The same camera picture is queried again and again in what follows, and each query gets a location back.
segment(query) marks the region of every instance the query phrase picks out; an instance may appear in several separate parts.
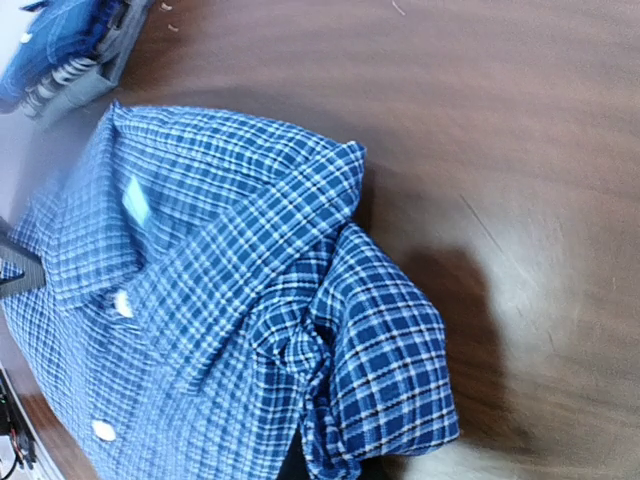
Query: blue cloth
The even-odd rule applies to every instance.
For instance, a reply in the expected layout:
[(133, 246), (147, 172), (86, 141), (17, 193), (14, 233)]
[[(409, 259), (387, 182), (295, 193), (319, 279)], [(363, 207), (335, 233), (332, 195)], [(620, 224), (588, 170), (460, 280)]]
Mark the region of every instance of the blue cloth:
[(353, 479), (458, 436), (442, 319), (351, 220), (364, 156), (281, 122), (115, 105), (34, 197), (12, 238), (48, 285), (5, 311), (101, 478), (273, 480), (299, 427), (312, 478)]
[(49, 0), (29, 27), (31, 39), (0, 79), (0, 112), (15, 110), (28, 88), (73, 58), (91, 57), (124, 0)]

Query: shirt button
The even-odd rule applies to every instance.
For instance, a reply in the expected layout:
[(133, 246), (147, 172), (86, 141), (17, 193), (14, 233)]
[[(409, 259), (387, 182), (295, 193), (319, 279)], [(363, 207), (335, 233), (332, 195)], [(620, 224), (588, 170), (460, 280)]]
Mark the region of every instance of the shirt button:
[(129, 295), (127, 295), (127, 292), (120, 290), (116, 293), (114, 303), (120, 315), (125, 318), (133, 318), (133, 311), (131, 310), (131, 305), (129, 305)]
[(93, 433), (95, 433), (96, 437), (100, 440), (113, 442), (116, 439), (116, 431), (107, 422), (94, 420), (91, 425), (93, 426)]

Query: folded shirt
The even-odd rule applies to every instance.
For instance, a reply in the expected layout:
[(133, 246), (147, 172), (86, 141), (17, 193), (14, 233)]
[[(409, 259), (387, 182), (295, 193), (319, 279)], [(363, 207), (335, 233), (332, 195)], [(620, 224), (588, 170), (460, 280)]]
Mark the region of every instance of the folded shirt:
[(364, 158), (115, 105), (33, 199), (11, 239), (47, 286), (3, 305), (103, 480), (273, 480), (297, 430), (311, 478), (349, 480), (458, 436), (442, 318), (352, 221)]
[(0, 112), (16, 109), (39, 82), (71, 61), (100, 61), (98, 44), (118, 21), (125, 0), (46, 0), (0, 79)]

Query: table top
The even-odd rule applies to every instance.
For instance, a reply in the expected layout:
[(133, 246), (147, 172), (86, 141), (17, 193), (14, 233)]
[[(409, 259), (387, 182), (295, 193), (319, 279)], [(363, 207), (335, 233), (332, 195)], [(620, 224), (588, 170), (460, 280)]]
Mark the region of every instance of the table top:
[[(111, 98), (367, 147), (360, 221), (447, 322), (464, 431), (405, 478), (636, 478), (637, 3), (165, 1)], [(105, 104), (34, 139), (27, 170), (73, 159)], [(91, 478), (13, 364), (61, 469)]]

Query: wooden table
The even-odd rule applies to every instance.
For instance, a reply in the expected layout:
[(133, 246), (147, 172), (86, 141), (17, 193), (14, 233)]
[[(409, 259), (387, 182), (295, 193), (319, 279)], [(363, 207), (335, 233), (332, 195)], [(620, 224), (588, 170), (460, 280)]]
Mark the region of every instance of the wooden table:
[[(166, 1), (122, 103), (368, 147), (362, 221), (444, 315), (464, 430), (404, 478), (638, 478), (637, 1)], [(75, 158), (102, 108), (29, 165)], [(91, 478), (20, 378), (68, 478)]]

